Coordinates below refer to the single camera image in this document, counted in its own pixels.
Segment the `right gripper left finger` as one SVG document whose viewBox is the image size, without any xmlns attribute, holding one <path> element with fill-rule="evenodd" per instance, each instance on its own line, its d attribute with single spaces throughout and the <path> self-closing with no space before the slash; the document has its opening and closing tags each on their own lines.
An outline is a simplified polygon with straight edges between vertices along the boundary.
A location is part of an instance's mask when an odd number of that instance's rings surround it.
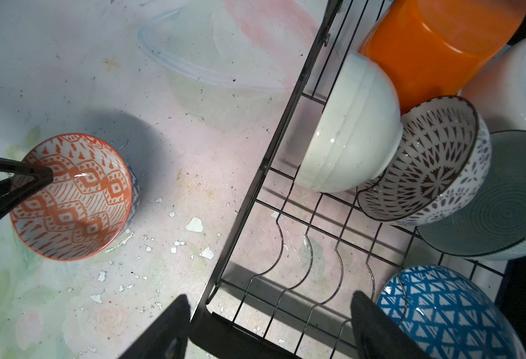
<svg viewBox="0 0 526 359">
<path fill-rule="evenodd" d="M 119 358 L 184 358 L 188 344 L 190 320 L 188 298 L 185 294 L 181 294 Z"/>
</svg>

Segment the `blue triangle patterned bowl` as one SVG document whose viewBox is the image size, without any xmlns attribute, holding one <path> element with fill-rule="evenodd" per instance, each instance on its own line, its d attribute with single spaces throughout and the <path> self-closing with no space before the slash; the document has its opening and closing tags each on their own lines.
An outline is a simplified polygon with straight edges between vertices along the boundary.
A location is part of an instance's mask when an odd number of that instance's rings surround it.
<svg viewBox="0 0 526 359">
<path fill-rule="evenodd" d="M 431 358 L 526 358 L 499 308 L 444 266 L 400 271 L 381 290 L 377 306 Z"/>
</svg>

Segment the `cream plain bowl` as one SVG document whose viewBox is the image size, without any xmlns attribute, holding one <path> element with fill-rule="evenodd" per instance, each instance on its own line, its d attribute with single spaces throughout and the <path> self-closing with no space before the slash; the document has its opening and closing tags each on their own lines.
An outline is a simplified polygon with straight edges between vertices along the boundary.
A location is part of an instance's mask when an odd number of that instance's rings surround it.
<svg viewBox="0 0 526 359">
<path fill-rule="evenodd" d="M 336 193 L 380 176 L 401 143 L 395 87 L 372 60 L 345 58 L 295 177 L 295 184 Z"/>
</svg>

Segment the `orange square bowl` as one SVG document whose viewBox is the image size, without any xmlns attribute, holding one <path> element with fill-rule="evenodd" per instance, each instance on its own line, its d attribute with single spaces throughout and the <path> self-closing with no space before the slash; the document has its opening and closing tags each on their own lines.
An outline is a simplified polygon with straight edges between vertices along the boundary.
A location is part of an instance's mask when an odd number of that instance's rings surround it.
<svg viewBox="0 0 526 359">
<path fill-rule="evenodd" d="M 526 1 L 394 1 L 358 52 L 391 79 L 405 113 L 455 95 L 508 43 Z"/>
</svg>

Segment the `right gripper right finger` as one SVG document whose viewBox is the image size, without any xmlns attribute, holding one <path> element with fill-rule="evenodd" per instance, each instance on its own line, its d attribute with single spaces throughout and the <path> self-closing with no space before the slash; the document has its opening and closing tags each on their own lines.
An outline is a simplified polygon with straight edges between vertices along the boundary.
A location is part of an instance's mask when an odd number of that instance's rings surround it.
<svg viewBox="0 0 526 359">
<path fill-rule="evenodd" d="M 430 358 L 361 291 L 351 300 L 351 324 L 359 358 Z"/>
</svg>

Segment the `red blue patterned bowl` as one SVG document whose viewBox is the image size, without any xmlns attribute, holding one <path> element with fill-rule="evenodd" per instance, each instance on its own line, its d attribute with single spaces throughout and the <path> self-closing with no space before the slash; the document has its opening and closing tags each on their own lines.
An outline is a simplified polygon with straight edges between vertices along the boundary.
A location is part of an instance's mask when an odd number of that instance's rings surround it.
<svg viewBox="0 0 526 359">
<path fill-rule="evenodd" d="M 102 251 L 139 206 L 135 173 L 110 144 L 94 136 L 54 136 L 23 161 L 53 171 L 50 185 L 10 213 L 21 241 L 43 257 L 74 261 Z"/>
</svg>

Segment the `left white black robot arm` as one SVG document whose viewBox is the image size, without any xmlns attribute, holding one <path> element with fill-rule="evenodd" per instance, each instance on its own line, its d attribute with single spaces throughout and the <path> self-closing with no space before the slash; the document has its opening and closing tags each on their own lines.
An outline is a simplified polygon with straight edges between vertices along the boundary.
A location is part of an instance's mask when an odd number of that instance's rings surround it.
<svg viewBox="0 0 526 359">
<path fill-rule="evenodd" d="M 0 181 L 0 219 L 53 182 L 53 170 L 0 158 L 0 172 L 11 176 Z"/>
</svg>

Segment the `green ringed bowl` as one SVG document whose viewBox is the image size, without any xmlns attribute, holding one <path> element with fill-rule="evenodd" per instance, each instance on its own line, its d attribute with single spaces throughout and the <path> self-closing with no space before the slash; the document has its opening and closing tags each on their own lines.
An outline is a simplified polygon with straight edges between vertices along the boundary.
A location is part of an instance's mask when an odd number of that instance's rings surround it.
<svg viewBox="0 0 526 359">
<path fill-rule="evenodd" d="M 501 131 L 490 139 L 490 170 L 475 198 L 453 215 L 417 228 L 438 251 L 472 260 L 526 257 L 526 131 Z"/>
</svg>

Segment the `red starburst patterned bowl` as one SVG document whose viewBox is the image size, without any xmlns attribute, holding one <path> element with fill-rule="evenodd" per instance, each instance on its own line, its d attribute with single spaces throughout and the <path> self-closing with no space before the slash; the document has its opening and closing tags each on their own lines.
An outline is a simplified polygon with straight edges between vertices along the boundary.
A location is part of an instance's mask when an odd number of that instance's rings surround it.
<svg viewBox="0 0 526 359">
<path fill-rule="evenodd" d="M 492 144 L 475 106 L 435 97 L 401 117 L 401 143 L 384 173 L 358 192 L 363 213 L 379 222 L 420 226 L 463 209 L 490 169 Z"/>
</svg>

